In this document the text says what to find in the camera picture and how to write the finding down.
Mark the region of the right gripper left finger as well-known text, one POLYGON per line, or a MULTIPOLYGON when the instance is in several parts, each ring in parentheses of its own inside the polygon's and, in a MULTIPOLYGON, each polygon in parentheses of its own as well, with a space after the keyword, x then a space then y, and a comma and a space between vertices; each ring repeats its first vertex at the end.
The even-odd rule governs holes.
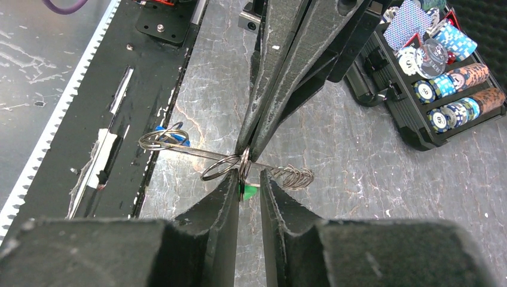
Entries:
POLYGON ((173 220, 26 222, 1 250, 2 286, 233 286, 238 171, 173 220))

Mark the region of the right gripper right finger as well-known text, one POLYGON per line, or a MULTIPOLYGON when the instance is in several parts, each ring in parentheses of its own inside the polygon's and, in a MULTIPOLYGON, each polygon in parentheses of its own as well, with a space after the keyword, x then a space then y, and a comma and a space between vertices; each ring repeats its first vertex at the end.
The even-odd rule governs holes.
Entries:
POLYGON ((260 174, 268 286, 496 286, 478 245, 444 219, 330 220, 260 174))

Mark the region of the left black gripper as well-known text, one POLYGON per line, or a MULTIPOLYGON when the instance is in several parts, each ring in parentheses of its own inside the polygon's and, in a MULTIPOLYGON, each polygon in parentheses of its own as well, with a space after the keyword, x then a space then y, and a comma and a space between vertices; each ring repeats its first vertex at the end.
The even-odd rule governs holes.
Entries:
POLYGON ((257 38, 250 60, 253 87, 235 152, 248 149, 250 160, 259 159, 285 119, 326 80, 341 81, 391 3, 247 2, 238 26, 257 38))

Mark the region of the green key tag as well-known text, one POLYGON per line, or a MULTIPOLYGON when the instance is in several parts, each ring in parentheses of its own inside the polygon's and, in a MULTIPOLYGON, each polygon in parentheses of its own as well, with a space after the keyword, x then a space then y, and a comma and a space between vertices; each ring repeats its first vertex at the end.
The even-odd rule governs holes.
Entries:
POLYGON ((259 184, 253 184, 248 182, 240 182, 239 183, 239 200, 249 200, 254 195, 257 194, 258 189, 260 185, 259 184))

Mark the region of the metal key organizer plate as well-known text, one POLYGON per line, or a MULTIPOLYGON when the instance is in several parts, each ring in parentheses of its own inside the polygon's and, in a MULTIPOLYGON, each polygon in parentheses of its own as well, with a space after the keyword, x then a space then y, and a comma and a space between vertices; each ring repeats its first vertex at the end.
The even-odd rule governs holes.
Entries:
POLYGON ((202 181, 211 181, 218 177, 224 176, 230 170, 237 168, 239 170, 239 179, 245 181, 251 168, 258 170, 268 170, 272 176, 277 179, 283 188, 289 190, 302 190, 314 181, 314 173, 310 169, 303 167, 297 169, 292 165, 287 166, 269 166, 262 163, 254 163, 249 159, 249 149, 246 149, 239 155, 225 155, 217 152, 207 151, 204 149, 193 148, 192 146, 183 146, 179 143, 165 143, 159 141, 159 137, 165 133, 175 133, 190 140, 189 134, 182 130, 164 128, 160 131, 152 131, 144 134, 138 140, 139 146, 146 151, 173 151, 193 157, 205 158, 212 160, 213 163, 207 167, 200 176, 202 181))

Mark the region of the blue key tag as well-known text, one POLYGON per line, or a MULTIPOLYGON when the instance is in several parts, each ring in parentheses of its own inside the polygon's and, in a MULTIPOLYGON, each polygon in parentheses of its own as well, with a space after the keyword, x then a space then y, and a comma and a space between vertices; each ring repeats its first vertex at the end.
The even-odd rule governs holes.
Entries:
MULTIPOLYGON (((171 128, 179 130, 182 128, 182 124, 176 124, 176 125, 172 126, 171 128)), ((155 131, 160 131, 160 130, 164 130, 164 127, 157 126, 155 128, 155 131)), ((177 135, 175 133, 165 133, 162 136, 160 136, 158 140, 165 142, 165 143, 180 144, 180 145, 188 146, 188 147, 191 146, 191 142, 189 139, 185 139, 183 136, 177 135)))

